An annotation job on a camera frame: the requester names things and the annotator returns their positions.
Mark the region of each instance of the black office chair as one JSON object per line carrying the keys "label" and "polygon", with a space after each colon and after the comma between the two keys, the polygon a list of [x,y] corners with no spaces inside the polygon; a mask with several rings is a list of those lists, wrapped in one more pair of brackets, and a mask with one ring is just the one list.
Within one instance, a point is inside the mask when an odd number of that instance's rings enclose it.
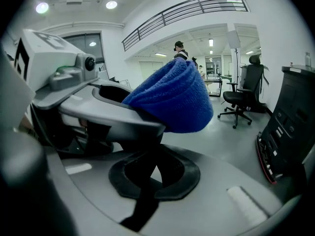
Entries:
{"label": "black office chair", "polygon": [[231,112],[221,113],[218,115],[218,118],[220,118],[221,115],[235,115],[235,123],[233,128],[237,127],[238,116],[248,120],[248,125],[251,125],[252,119],[247,117],[244,114],[244,111],[247,107],[257,104],[257,101],[259,100],[257,99],[255,91],[263,74],[264,66],[260,64],[259,55],[251,56],[249,61],[251,65],[247,66],[246,78],[243,88],[237,88],[236,90],[239,92],[236,92],[235,86],[237,83],[227,83],[232,85],[233,92],[227,91],[223,93],[223,98],[226,100],[226,102],[232,104],[232,108],[226,107],[224,111],[226,112],[227,110],[231,110]]}

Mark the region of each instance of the chair backrest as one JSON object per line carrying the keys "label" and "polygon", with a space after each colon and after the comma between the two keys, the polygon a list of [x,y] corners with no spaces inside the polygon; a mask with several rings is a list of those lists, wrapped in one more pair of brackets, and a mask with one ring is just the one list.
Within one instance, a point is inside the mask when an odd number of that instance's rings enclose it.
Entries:
{"label": "chair backrest", "polygon": [[243,88],[255,92],[264,71],[264,66],[260,64],[259,55],[251,56],[250,63],[251,64],[247,66],[246,78]]}

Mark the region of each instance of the bottle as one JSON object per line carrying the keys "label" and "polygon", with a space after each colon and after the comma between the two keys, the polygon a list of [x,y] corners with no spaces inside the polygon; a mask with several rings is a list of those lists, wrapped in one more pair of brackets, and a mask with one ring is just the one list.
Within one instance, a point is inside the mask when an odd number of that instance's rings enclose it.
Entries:
{"label": "bottle", "polygon": [[305,67],[308,71],[311,70],[311,56],[310,53],[305,53]]}

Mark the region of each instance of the rolled blue cloth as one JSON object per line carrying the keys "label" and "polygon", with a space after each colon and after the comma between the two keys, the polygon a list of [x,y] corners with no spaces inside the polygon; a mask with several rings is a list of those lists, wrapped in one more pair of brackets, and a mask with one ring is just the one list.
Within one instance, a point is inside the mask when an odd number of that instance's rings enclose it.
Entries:
{"label": "rolled blue cloth", "polygon": [[152,74],[123,103],[157,117],[166,125],[166,132],[200,131],[213,116],[203,79],[194,63],[182,58]]}

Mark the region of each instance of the railing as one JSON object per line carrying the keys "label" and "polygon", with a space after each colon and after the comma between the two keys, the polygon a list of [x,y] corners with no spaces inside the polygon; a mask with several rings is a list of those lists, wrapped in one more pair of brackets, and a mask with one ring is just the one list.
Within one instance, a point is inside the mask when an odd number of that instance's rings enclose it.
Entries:
{"label": "railing", "polygon": [[244,0],[188,0],[153,16],[129,34],[122,43],[126,51],[156,30],[178,20],[203,13],[235,10],[248,11]]}

